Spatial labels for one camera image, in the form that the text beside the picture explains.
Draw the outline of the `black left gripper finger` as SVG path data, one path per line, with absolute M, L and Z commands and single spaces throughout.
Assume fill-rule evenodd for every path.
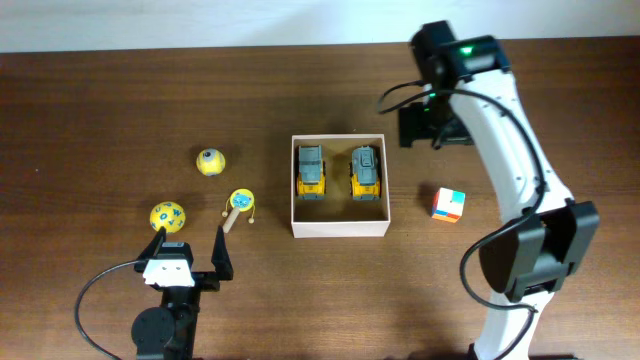
M 216 231 L 211 263 L 219 280 L 233 279 L 234 269 L 226 246 L 225 232 L 221 226 Z
M 159 230 L 156 232 L 151 242 L 144 248 L 144 250 L 137 257 L 136 263 L 134 264 L 135 272 L 145 271 L 147 263 L 156 256 L 159 248 L 166 241 L 166 237 L 167 237 L 166 229 L 163 226 L 161 226 Z

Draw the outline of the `colourful puzzle cube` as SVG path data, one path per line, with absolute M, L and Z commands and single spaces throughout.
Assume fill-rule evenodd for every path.
M 466 194 L 464 192 L 439 188 L 432 205 L 433 219 L 456 223 L 462 216 Z

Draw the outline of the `yellow grey toy truck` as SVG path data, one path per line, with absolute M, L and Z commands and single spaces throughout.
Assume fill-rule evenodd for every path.
M 323 200 L 326 193 L 326 173 L 322 146 L 298 148 L 296 193 L 301 200 Z
M 351 195 L 356 201 L 380 199 L 381 181 L 378 158 L 371 146 L 362 146 L 352 152 L 350 163 Z

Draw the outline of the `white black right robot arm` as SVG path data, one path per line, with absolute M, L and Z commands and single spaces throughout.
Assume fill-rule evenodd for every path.
M 503 225 L 473 244 L 492 289 L 470 359 L 526 359 L 544 307 L 579 268 L 599 226 L 595 205 L 578 203 L 549 164 L 524 114 L 515 77 L 490 35 L 458 40 L 444 22 L 410 43 L 424 92 L 396 105 L 403 147 L 473 144 L 492 182 Z

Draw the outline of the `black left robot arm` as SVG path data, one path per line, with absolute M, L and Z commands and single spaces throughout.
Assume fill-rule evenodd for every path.
M 216 231 L 212 271 L 194 271 L 191 247 L 186 242 L 169 242 L 160 228 L 136 259 L 134 270 L 146 285 L 159 291 L 161 303 L 142 311 L 131 327 L 138 359 L 191 359 L 204 292 L 217 292 L 220 283 L 231 281 L 234 270 L 226 247 L 225 232 Z

